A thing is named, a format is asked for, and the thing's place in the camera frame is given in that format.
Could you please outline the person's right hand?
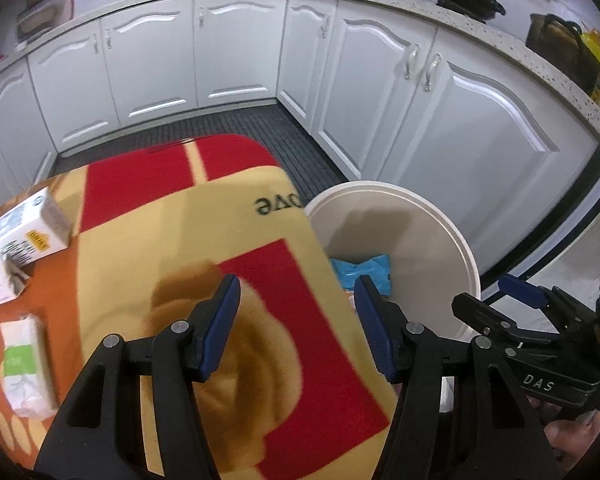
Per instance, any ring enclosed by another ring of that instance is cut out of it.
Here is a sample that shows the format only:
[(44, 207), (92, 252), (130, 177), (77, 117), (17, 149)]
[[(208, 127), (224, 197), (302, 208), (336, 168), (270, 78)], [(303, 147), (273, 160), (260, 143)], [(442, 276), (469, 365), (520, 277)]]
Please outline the person's right hand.
[(584, 412), (569, 420), (559, 405), (532, 396), (528, 401), (539, 417), (559, 469), (565, 474), (576, 466), (600, 434), (600, 411)]

